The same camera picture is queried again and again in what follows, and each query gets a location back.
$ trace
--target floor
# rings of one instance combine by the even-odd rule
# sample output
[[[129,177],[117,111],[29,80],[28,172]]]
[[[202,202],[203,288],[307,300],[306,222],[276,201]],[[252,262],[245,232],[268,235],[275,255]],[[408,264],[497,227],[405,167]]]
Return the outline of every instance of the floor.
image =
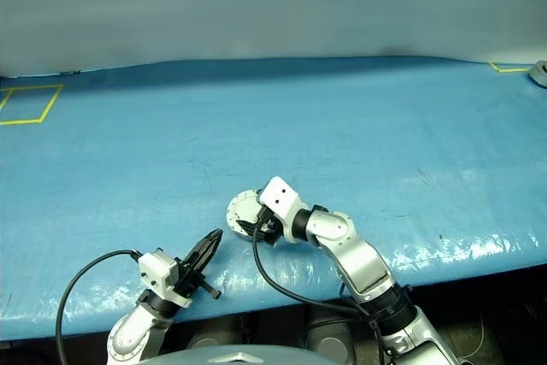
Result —
[[[412,291],[413,300],[428,314],[458,357],[474,352],[481,339],[481,319],[485,326],[484,342],[469,357],[474,365],[540,365],[547,356],[532,346],[541,346],[542,330],[547,324],[547,266],[496,274],[472,280]],[[252,344],[302,346],[303,324],[307,312],[302,305],[268,309],[245,314],[251,329]],[[185,346],[199,327],[199,321],[177,324],[166,339],[166,350]],[[351,324],[357,363],[378,365],[376,343],[362,324]],[[106,362],[105,333],[67,339],[70,363],[98,365]],[[56,365],[52,339],[4,343],[0,365]]]

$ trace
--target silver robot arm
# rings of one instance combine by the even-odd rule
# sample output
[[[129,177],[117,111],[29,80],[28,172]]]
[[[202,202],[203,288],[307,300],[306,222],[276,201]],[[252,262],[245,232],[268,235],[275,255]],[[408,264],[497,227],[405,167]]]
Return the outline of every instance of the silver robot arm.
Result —
[[[108,365],[132,365],[157,356],[174,316],[180,308],[190,307],[191,295],[199,286],[215,299],[221,295],[202,274],[221,238],[221,230],[209,233],[183,261],[161,249],[138,259],[141,280],[148,288],[138,297],[131,314],[117,321],[110,331]]]
[[[378,251],[357,234],[348,215],[319,206],[310,209],[280,177],[268,182],[258,201],[282,224],[286,240],[308,241],[334,260],[352,298],[378,324],[385,352],[394,363],[460,364]]]

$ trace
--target white wall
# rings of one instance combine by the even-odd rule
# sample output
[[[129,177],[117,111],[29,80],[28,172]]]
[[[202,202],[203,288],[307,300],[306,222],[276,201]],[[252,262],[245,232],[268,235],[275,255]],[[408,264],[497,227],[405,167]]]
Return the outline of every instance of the white wall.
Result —
[[[195,58],[535,62],[547,0],[0,0],[0,74]]]

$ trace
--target cable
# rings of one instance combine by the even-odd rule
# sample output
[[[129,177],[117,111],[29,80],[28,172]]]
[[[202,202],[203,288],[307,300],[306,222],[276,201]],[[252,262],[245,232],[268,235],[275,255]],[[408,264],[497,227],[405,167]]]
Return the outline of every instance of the cable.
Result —
[[[368,313],[368,311],[366,309],[364,309],[361,305],[359,305],[353,299],[344,296],[344,288],[345,288],[345,283],[342,283],[342,285],[340,286],[340,289],[338,291],[338,295],[340,296],[340,299],[342,299],[343,301],[347,300],[348,303],[351,303],[352,305],[354,305],[356,307],[356,309],[362,314],[362,320],[364,320],[370,326],[370,329],[372,329],[372,331],[373,331],[374,338],[376,339],[376,343],[378,344],[379,363],[380,363],[380,365],[385,365],[384,341],[382,341],[381,332],[380,332],[378,324],[376,323],[376,321],[374,321],[374,320],[370,321],[368,319],[368,318],[370,318],[370,314]]]
[[[74,288],[74,285],[83,274],[85,274],[90,268],[97,265],[101,261],[104,261],[112,256],[121,256],[125,254],[131,256],[131,258],[135,261],[137,261],[138,258],[142,256],[139,251],[135,250],[118,250],[109,252],[108,254],[104,254],[103,256],[98,257],[97,259],[91,261],[89,264],[83,267],[68,283],[67,289],[62,294],[61,301],[59,301],[59,308],[57,309],[57,318],[55,322],[55,342],[57,345],[57,355],[59,356],[59,361],[61,362],[61,365],[68,365],[67,355],[65,353],[65,345],[62,341],[62,316],[65,312],[65,305],[67,304],[68,296]]]
[[[260,257],[258,256],[258,247],[256,246],[257,232],[258,232],[258,227],[255,227],[255,230],[253,231],[253,240],[252,240],[253,257],[255,258],[256,267],[258,268],[258,271],[260,272],[263,279],[265,279],[266,282],[268,282],[269,285],[271,285],[275,290],[281,292],[287,297],[296,299],[300,303],[309,303],[311,305],[316,305],[318,307],[322,307],[326,309],[332,309],[338,312],[345,312],[348,314],[362,316],[362,318],[368,323],[368,325],[373,330],[374,337],[376,338],[376,342],[378,343],[379,365],[385,365],[384,343],[381,338],[378,324],[376,323],[376,321],[370,321],[368,319],[370,318],[370,314],[361,305],[359,305],[357,302],[355,302],[353,299],[350,299],[350,298],[349,298],[350,303],[355,306],[355,309],[352,309],[351,307],[343,307],[333,303],[322,303],[321,301],[316,301],[314,299],[309,299],[301,295],[295,294],[294,292],[289,291],[283,288],[282,286],[280,286],[277,282],[275,282],[268,276],[268,274],[266,273],[266,270],[264,269],[264,267],[262,266],[262,263],[260,262]],[[345,287],[345,284],[343,283],[342,286],[340,286],[340,290],[339,290],[340,296],[342,296],[342,293],[344,292],[344,287]]]
[[[351,307],[343,307],[341,305],[337,305],[334,303],[323,303],[321,301],[316,301],[314,299],[306,298],[301,295],[298,295],[292,291],[289,291],[285,289],[284,287],[280,286],[277,282],[272,280],[269,275],[266,273],[266,270],[262,266],[262,263],[260,262],[260,257],[258,256],[258,247],[256,246],[256,233],[258,232],[258,227],[255,227],[255,230],[253,231],[253,257],[255,258],[255,264],[258,268],[258,272],[261,274],[263,279],[269,283],[275,290],[281,292],[282,294],[286,295],[289,298],[295,299],[300,303],[309,303],[310,305],[315,305],[317,307],[322,307],[325,309],[332,309],[334,311],[338,312],[344,312],[345,314],[352,314],[357,315],[358,311],[356,309],[353,309]]]
[[[378,344],[378,359],[379,365],[385,365],[385,356],[384,356],[384,341],[382,341],[382,336],[376,321],[369,321],[367,318],[370,317],[370,314],[357,302],[351,299],[351,302],[355,305],[357,310],[362,313],[363,317],[367,321],[370,328],[373,330],[374,337],[376,338],[376,343]]]
[[[473,352],[471,352],[470,354],[467,354],[465,356],[460,356],[458,359],[467,359],[467,358],[470,358],[471,356],[475,355],[477,352],[480,351],[480,349],[482,348],[482,344],[484,342],[485,342],[485,319],[482,316],[482,312],[480,312],[480,342],[479,342],[479,346],[477,346],[477,348],[475,348],[475,350]]]

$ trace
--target yellow tape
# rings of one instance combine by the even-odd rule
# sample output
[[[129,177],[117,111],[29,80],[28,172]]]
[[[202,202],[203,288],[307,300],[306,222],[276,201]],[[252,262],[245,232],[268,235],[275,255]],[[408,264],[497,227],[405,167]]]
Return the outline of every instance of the yellow tape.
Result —
[[[496,70],[498,73],[519,73],[519,72],[527,72],[530,69],[529,68],[499,68],[496,63],[494,62],[488,62],[492,66],[494,70]]]
[[[53,95],[53,97],[49,100],[48,102],[48,105],[45,106],[45,110],[44,112],[42,113],[42,115],[40,116],[40,123],[42,121],[45,120],[45,116],[48,115],[48,113],[50,112],[51,110],[51,106],[53,106],[53,103],[55,102],[55,100],[57,100],[57,98],[59,97],[59,93],[61,92],[62,90],[62,85],[59,85],[57,87],[57,91],[55,92],[55,94]]]
[[[6,93],[6,97],[4,97],[2,99],[2,102],[0,102],[0,110],[3,109],[3,106],[6,105],[6,103],[8,102],[9,98],[11,97],[11,95],[13,94],[14,90],[13,89],[2,89],[3,91],[7,91]]]
[[[62,85],[24,85],[21,87],[10,87],[6,89],[2,89],[2,91],[7,91],[6,97],[0,102],[0,109],[2,109],[6,103],[8,102],[9,98],[15,91],[21,91],[21,90],[37,90],[37,89],[52,89],[56,88],[55,93],[53,93],[53,96],[51,96],[49,102],[45,106],[44,111],[37,119],[20,119],[20,120],[3,120],[0,121],[0,126],[13,126],[16,124],[36,124],[41,123],[45,120],[45,117],[48,115],[48,113],[51,110],[51,107],[53,106],[53,103],[57,98],[59,97],[59,93],[61,93]]]

